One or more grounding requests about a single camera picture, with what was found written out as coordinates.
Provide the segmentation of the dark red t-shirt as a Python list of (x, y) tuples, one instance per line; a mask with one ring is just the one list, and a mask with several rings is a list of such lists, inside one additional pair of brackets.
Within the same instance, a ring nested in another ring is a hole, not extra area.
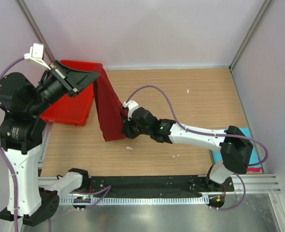
[(123, 117), (127, 112), (122, 108), (122, 102), (114, 91), (102, 65), (97, 64), (94, 72), (100, 75), (93, 83), (94, 99), (98, 122), (103, 138), (106, 142), (123, 140)]

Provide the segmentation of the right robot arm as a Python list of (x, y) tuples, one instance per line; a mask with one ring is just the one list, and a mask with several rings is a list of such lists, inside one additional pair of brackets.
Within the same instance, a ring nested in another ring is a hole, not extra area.
[(195, 128), (172, 119), (157, 119), (143, 107), (123, 107), (122, 134), (129, 139), (149, 136), (158, 143), (188, 144), (218, 152), (221, 160), (212, 165), (205, 184), (210, 191), (217, 191), (232, 174), (246, 174), (253, 150), (251, 141), (235, 126), (226, 130)]

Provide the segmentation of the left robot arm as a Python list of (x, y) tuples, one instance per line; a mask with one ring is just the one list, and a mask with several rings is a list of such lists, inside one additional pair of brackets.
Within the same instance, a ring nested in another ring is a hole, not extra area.
[(0, 212), (7, 221), (22, 219), (24, 225), (37, 226), (49, 220), (60, 200), (77, 190), (89, 190), (86, 170), (72, 168), (55, 183), (38, 185), (38, 160), (46, 126), (41, 115), (63, 96), (77, 96), (99, 78), (97, 72), (69, 68), (59, 61), (44, 64), (44, 73), (34, 86), (22, 73), (6, 68), (0, 75), (0, 153), (8, 165), (9, 201)]

